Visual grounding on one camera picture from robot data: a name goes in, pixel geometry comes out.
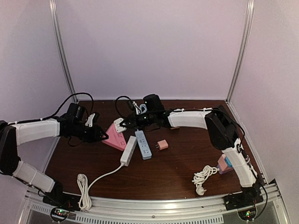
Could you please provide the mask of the light blue power strip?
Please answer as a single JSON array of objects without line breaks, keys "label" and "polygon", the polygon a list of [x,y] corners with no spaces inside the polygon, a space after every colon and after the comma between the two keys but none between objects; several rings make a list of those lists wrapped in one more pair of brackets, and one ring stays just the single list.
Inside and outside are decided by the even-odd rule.
[{"label": "light blue power strip", "polygon": [[142,130],[135,131],[135,136],[137,138],[137,143],[141,152],[143,160],[151,159],[152,152],[146,140],[145,134]]}]

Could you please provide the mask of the blue cube adapter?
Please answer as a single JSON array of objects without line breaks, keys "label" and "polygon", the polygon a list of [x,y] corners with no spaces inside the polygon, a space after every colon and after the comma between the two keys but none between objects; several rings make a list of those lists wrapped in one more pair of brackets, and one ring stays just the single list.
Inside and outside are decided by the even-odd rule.
[{"label": "blue cube adapter", "polygon": [[229,167],[229,168],[232,168],[233,166],[232,166],[232,163],[230,162],[230,160],[229,160],[229,158],[226,156],[225,157],[225,163],[227,164],[227,166]]}]

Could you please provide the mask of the light pink usb charger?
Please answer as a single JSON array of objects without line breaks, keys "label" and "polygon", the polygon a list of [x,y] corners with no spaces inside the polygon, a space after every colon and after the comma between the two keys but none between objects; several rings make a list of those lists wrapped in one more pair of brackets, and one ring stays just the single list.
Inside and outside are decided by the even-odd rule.
[{"label": "light pink usb charger", "polygon": [[168,148],[169,148],[169,145],[168,145],[168,142],[166,140],[161,140],[161,141],[158,141],[156,143],[157,151],[162,151],[162,150],[165,150],[165,149],[168,149]]}]

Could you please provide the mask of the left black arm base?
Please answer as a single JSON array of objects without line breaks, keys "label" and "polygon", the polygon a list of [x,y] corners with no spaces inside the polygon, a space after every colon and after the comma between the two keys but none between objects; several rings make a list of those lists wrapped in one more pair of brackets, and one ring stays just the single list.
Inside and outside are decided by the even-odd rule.
[{"label": "left black arm base", "polygon": [[70,211],[80,211],[80,196],[63,192],[62,186],[54,186],[51,192],[40,191],[43,194],[43,203],[60,207]]}]

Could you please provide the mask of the small white cube adapter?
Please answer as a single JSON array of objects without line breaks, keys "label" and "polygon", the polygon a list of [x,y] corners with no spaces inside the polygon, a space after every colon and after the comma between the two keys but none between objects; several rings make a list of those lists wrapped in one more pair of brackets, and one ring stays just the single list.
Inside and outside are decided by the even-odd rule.
[{"label": "small white cube adapter", "polygon": [[121,126],[121,122],[124,121],[124,118],[118,118],[114,120],[114,127],[117,133],[122,133],[127,130],[126,127]]}]

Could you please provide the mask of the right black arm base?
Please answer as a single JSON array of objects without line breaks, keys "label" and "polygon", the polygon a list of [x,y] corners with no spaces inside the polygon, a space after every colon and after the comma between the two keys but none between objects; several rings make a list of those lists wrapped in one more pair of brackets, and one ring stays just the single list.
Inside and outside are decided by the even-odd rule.
[{"label": "right black arm base", "polygon": [[263,202],[263,196],[259,188],[241,188],[239,193],[231,193],[224,196],[224,205],[226,210],[241,209],[244,207],[253,206],[256,203]]}]

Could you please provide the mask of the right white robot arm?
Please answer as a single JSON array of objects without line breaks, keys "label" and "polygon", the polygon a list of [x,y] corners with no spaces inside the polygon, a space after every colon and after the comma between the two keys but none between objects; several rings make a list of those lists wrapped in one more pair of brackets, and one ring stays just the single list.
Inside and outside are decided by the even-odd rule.
[{"label": "right white robot arm", "polygon": [[146,112],[134,112],[125,117],[120,126],[144,129],[152,124],[165,128],[206,129],[213,147],[222,151],[230,160],[241,187],[250,188],[256,184],[257,174],[244,152],[243,139],[239,136],[241,126],[227,114],[223,106],[198,110],[166,110],[163,106],[147,106]]}]

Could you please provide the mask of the light pink cube adapter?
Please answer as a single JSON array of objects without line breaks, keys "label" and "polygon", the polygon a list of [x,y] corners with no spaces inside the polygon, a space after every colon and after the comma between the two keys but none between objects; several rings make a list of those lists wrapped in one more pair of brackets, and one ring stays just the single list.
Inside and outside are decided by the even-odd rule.
[{"label": "light pink cube adapter", "polygon": [[225,163],[225,154],[222,154],[221,157],[218,159],[218,164],[220,164],[222,170],[224,170],[225,168],[227,168],[227,164]]}]

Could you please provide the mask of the white power strip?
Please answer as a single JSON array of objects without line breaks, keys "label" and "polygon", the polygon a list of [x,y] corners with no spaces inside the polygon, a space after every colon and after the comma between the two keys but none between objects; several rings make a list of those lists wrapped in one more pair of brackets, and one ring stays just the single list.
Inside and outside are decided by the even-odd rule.
[{"label": "white power strip", "polygon": [[127,145],[120,158],[120,163],[122,166],[126,166],[126,167],[129,166],[136,144],[137,144],[137,138],[135,136],[130,136]]}]

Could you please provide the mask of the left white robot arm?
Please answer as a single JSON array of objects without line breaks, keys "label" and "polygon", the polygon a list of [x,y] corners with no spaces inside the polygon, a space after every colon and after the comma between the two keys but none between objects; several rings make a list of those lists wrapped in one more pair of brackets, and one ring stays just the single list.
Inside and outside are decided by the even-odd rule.
[{"label": "left white robot arm", "polygon": [[65,206],[67,196],[56,189],[57,181],[22,161],[18,156],[17,148],[27,142],[61,136],[77,137],[88,143],[107,140],[108,134],[93,123],[94,115],[90,115],[84,124],[62,117],[39,119],[29,123],[7,123],[2,120],[0,122],[0,173],[18,178],[49,193],[49,200],[57,207]]}]

